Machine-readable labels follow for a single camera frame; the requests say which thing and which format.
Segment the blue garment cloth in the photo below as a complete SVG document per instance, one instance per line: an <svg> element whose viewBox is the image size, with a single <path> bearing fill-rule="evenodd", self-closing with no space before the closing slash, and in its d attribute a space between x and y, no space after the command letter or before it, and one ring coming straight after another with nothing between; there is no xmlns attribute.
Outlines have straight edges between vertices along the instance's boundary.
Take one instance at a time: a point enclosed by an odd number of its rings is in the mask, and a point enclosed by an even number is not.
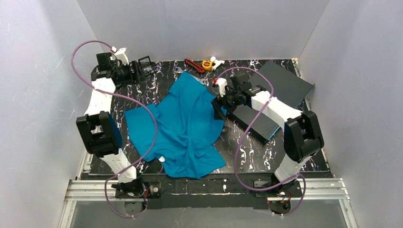
<svg viewBox="0 0 403 228"><path fill-rule="evenodd" d="M145 161L164 158L168 176L200 179L226 165L214 147L224 127L223 120L213 118L214 98L182 74L158 105L124 112L129 139Z"/></svg>

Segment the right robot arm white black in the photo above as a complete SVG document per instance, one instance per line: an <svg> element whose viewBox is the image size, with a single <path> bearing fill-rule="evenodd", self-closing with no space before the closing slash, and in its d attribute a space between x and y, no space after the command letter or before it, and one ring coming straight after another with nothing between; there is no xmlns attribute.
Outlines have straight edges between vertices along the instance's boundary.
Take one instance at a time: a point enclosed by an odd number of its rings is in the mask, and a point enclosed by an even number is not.
<svg viewBox="0 0 403 228"><path fill-rule="evenodd" d="M248 106L258 113L252 119L254 124L263 114L284 131L285 156L272 174L272 185L265 190L293 182L302 166L324 147L324 139L317 115L312 111L302 112L274 97L274 89L253 86L244 75L231 76L231 85L224 78L213 81L219 94L212 100L215 119L224 119L238 106Z"/></svg>

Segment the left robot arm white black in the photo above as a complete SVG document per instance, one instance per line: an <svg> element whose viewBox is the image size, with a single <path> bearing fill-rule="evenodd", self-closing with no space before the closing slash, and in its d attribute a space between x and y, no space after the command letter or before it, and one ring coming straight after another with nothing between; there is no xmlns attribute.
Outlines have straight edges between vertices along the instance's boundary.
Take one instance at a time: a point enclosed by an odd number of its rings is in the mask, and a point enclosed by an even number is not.
<svg viewBox="0 0 403 228"><path fill-rule="evenodd" d="M76 119L84 146L89 154L103 160L118 175L112 187L122 192L144 190L144 183L123 152L123 139L110 110L112 94L119 87L139 81L141 71L130 62L126 48L99 53L97 66L91 72L91 94L85 114Z"/></svg>

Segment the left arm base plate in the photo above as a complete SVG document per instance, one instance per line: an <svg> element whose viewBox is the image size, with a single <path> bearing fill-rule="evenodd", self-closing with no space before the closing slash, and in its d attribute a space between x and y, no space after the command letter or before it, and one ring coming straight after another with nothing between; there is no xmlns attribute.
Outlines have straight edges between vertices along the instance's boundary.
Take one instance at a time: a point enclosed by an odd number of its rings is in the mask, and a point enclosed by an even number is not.
<svg viewBox="0 0 403 228"><path fill-rule="evenodd" d="M112 184L111 187L115 189L117 199L157 199L162 192L160 181L144 181L142 177L128 183Z"/></svg>

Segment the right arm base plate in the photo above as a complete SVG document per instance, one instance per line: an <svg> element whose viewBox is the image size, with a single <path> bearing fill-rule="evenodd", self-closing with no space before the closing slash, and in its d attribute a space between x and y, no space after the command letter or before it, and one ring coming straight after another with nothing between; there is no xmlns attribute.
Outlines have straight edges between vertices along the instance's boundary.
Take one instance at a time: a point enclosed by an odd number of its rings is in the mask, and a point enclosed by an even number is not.
<svg viewBox="0 0 403 228"><path fill-rule="evenodd" d="M253 191L253 193L256 198L273 198L267 200L269 210L274 214L284 216L292 212L291 199L293 197L301 198L304 191L300 182L293 180L271 190Z"/></svg>

